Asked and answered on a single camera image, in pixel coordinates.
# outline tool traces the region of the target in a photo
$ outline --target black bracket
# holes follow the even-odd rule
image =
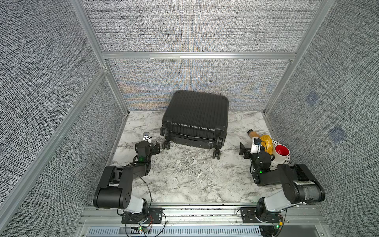
[[[243,223],[262,223],[256,218],[255,207],[242,207],[241,208],[241,217]],[[266,223],[278,223],[280,218],[278,216],[273,217],[271,220],[268,220]]]
[[[163,208],[160,207],[155,207],[155,208],[150,208],[149,212],[147,213],[147,220],[142,220],[144,221],[143,224],[150,224],[151,219],[153,219],[153,224],[160,224],[162,223],[162,213],[163,213]],[[132,216],[131,213],[124,212],[122,215],[122,224],[138,224],[138,222],[133,221],[130,219]]]

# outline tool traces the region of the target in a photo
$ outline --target marble tabletop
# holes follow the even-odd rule
[[[123,166],[135,156],[135,143],[150,132],[152,142],[161,145],[159,135],[164,111],[131,111],[114,154],[112,165]],[[228,133],[220,149],[220,160],[212,159],[213,150],[171,142],[169,151],[152,157],[152,168],[143,179],[152,192],[153,202],[257,202],[280,190],[281,185],[258,187],[249,172],[250,160],[238,154],[240,142],[251,145],[247,131],[269,134],[261,112],[229,112]],[[132,193],[150,202],[147,187],[133,181]]]

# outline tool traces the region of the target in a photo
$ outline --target mug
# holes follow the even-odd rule
[[[279,163],[282,163],[288,157],[289,154],[290,154],[290,150],[288,149],[288,147],[282,144],[276,145],[273,149],[273,155],[275,157],[275,161]]]

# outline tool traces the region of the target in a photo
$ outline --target plastic bottle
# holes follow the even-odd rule
[[[249,137],[252,139],[253,137],[260,137],[259,136],[259,134],[257,133],[257,132],[255,132],[255,131],[253,131],[252,129],[250,129],[248,132],[248,135],[249,135]]]

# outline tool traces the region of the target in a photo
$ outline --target suitcase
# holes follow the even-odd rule
[[[228,128],[229,100],[225,96],[179,90],[174,93],[163,115],[160,135],[162,149],[170,142],[205,149],[215,148],[213,158],[220,159]]]

